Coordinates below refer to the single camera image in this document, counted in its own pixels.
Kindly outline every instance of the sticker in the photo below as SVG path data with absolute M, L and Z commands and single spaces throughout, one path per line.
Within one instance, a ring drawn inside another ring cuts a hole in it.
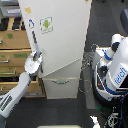
M 9 39 L 14 38 L 13 35 L 12 35 L 12 33 L 7 34 L 7 36 L 8 36 Z
M 30 7 L 25 8 L 24 10 L 25 10 L 25 13 L 26 13 L 26 14 L 30 14 L 30 13 L 31 13 L 31 8 L 30 8 Z
M 29 28 L 34 28 L 34 22 L 32 19 L 29 20 Z
M 9 68 L 9 70 L 11 70 L 11 69 L 13 69 L 12 67 L 11 68 Z
M 52 31 L 53 30 L 52 17 L 41 19 L 40 27 L 43 34 Z
M 1 55 L 1 58 L 5 58 L 6 56 L 5 55 Z
M 26 53 L 18 53 L 18 54 L 13 54 L 14 58 L 27 58 L 27 54 Z

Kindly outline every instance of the floor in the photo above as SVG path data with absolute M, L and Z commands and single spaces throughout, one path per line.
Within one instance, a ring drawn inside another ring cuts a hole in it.
M 128 1 L 93 0 L 91 16 L 86 39 L 85 54 L 92 54 L 91 46 L 108 47 L 114 33 L 126 36 L 121 22 L 120 13 L 128 7 Z M 91 115 L 97 116 L 101 128 L 106 119 L 101 115 L 101 109 L 93 97 L 90 77 L 90 66 L 81 71 L 80 89 L 77 99 L 47 100 L 46 98 L 21 99 L 7 119 L 8 128 L 36 128 L 44 125 L 79 125 L 83 128 L 93 128 Z

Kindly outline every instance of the drawer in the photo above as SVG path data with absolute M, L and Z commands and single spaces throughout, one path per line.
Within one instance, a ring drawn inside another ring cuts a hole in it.
M 43 80 L 47 99 L 77 98 L 79 79 Z
M 0 66 L 24 66 L 31 49 L 0 50 Z
M 24 67 L 0 67 L 0 77 L 19 76 L 22 72 Z
M 30 48 L 25 30 L 12 31 L 14 18 L 9 19 L 7 31 L 0 31 L 0 49 Z
M 0 95 L 3 95 L 10 91 L 12 88 L 16 87 L 18 82 L 0 82 Z M 31 81 L 29 88 L 24 94 L 25 97 L 45 97 L 45 91 L 43 88 L 43 83 L 37 79 L 36 81 Z

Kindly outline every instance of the label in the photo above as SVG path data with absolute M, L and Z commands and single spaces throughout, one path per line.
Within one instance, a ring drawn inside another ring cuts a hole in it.
M 12 33 L 7 34 L 7 36 L 8 36 L 9 39 L 14 38 Z
M 127 74 L 127 70 L 120 64 L 120 66 L 116 70 L 116 73 L 113 76 L 113 81 L 117 87 L 121 86 Z
M 27 58 L 27 54 L 26 53 L 18 53 L 18 54 L 13 54 L 14 58 Z
M 41 19 L 40 28 L 43 34 L 52 31 L 53 30 L 52 17 Z
M 1 58 L 5 58 L 6 56 L 5 55 L 1 55 Z
M 11 69 L 13 69 L 12 67 L 11 68 L 9 68 L 9 70 L 11 70 Z
M 7 12 L 11 14 L 21 13 L 20 9 L 11 9 L 11 10 L 7 10 Z

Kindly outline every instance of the green sticker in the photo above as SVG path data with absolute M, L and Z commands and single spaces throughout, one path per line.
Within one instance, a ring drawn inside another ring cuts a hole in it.
M 2 58 L 5 58 L 6 56 L 5 55 L 1 55 Z
M 50 22 L 48 22 L 48 20 L 45 20 L 43 26 L 47 29 L 49 25 L 50 25 Z
M 13 54 L 14 58 L 27 58 L 27 54 L 26 53 L 18 53 L 18 54 Z
M 13 69 L 13 68 L 9 68 L 10 70 Z
M 12 33 L 9 33 L 9 34 L 7 34 L 7 35 L 8 35 L 8 38 L 9 38 L 9 39 L 14 38 L 13 35 L 12 35 Z

